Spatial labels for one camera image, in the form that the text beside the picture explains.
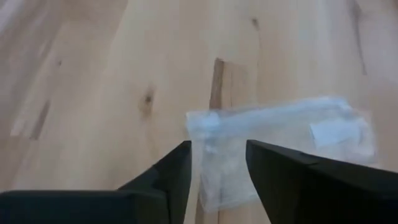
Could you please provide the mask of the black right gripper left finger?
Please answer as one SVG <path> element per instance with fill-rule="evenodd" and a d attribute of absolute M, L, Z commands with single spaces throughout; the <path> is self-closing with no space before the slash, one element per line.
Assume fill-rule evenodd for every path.
<path fill-rule="evenodd" d="M 10 190 L 0 224 L 183 224 L 192 143 L 175 149 L 116 190 Z"/>

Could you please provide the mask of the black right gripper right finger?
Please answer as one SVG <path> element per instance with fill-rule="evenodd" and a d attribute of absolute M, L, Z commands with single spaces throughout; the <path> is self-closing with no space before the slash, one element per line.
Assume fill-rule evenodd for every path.
<path fill-rule="evenodd" d="M 248 140 L 246 164 L 271 224 L 398 224 L 398 173 Z"/>

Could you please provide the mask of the clear plastic zip bag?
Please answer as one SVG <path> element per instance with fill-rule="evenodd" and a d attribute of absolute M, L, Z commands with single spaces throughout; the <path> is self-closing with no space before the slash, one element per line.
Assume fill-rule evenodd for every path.
<path fill-rule="evenodd" d="M 191 111 L 186 127 L 193 150 L 203 154 L 199 198 L 206 212 L 259 198 L 246 165 L 248 139 L 339 161 L 377 164 L 370 118 L 344 98 L 325 96 L 273 107 Z"/>

